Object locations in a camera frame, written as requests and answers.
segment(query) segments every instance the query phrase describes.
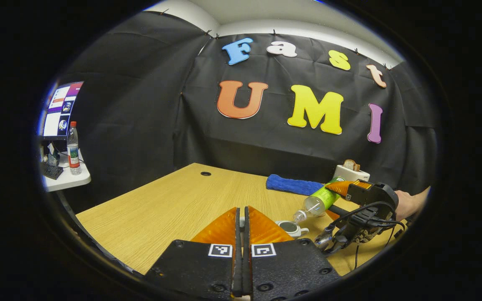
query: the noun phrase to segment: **green bottle label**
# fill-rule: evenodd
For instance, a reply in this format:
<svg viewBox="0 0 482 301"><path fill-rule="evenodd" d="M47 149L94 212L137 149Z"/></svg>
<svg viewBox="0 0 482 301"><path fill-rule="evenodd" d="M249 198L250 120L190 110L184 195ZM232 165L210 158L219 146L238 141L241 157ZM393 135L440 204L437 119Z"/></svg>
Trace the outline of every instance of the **green bottle label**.
<svg viewBox="0 0 482 301"><path fill-rule="evenodd" d="M336 200L340 198L339 194L325 188L326 185L329 185L330 183L336 181L345 181L345 179L341 177L335 177L330 182L326 183L323 187L321 187L318 191L312 193L312 196L316 196L323 201L323 204L325 204L325 210L329 209L332 204L334 204L334 202L336 202Z"/></svg>

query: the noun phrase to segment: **blue towel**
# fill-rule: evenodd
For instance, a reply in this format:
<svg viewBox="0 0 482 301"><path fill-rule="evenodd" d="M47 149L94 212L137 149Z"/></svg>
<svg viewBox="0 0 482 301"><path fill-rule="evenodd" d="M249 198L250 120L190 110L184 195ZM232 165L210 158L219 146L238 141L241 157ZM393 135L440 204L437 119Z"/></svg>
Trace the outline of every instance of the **blue towel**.
<svg viewBox="0 0 482 301"><path fill-rule="evenodd" d="M267 178L266 186L267 189L271 190L287 191L309 196L323 187L323 184L312 181L284 179L278 175L270 175Z"/></svg>

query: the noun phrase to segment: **blue letter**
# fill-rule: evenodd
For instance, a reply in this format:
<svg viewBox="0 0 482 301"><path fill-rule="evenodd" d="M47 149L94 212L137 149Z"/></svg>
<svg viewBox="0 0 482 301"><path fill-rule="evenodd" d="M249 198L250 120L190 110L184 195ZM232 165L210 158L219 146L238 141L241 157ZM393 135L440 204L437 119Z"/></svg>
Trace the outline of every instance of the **blue letter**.
<svg viewBox="0 0 482 301"><path fill-rule="evenodd" d="M250 46L247 43L252 42L254 42L254 40L252 40L251 38L244 38L242 40L225 45L222 49L226 50L226 52L230 56L230 61L228 61L228 65L234 65L239 63L240 61L248 59L249 55L242 53L242 51L244 51L245 53L250 52Z"/></svg>

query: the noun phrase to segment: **orange letter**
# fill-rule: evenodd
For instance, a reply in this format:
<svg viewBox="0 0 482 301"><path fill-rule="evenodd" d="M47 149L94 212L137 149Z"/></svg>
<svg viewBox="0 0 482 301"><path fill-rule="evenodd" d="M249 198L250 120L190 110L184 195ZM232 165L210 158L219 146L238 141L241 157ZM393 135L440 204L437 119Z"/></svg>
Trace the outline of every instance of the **orange letter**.
<svg viewBox="0 0 482 301"><path fill-rule="evenodd" d="M382 79L380 78L382 76L382 72L380 72L377 67L375 67L375 65L366 65L366 67L371 70L371 76L373 76L373 80L375 80L375 82L383 87L383 88L386 88L386 83L382 81Z"/></svg>
<svg viewBox="0 0 482 301"><path fill-rule="evenodd" d="M249 88L252 88L250 94L249 105L245 108L238 108L233 104L236 98L237 89L243 86L242 82L236 80L225 80L220 82L220 94L217 100L218 111L229 118L246 119L256 115L262 104L262 96L264 90L269 86L262 82L251 82Z"/></svg>

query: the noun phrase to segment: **white cup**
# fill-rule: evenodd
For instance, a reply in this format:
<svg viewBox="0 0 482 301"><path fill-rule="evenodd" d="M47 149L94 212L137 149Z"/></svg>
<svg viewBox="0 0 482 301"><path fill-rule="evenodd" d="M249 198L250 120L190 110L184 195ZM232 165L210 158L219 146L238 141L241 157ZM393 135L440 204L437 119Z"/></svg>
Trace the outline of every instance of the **white cup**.
<svg viewBox="0 0 482 301"><path fill-rule="evenodd" d="M275 223L293 238L301 237L310 232L307 227L300 227L292 221L275 221Z"/></svg>

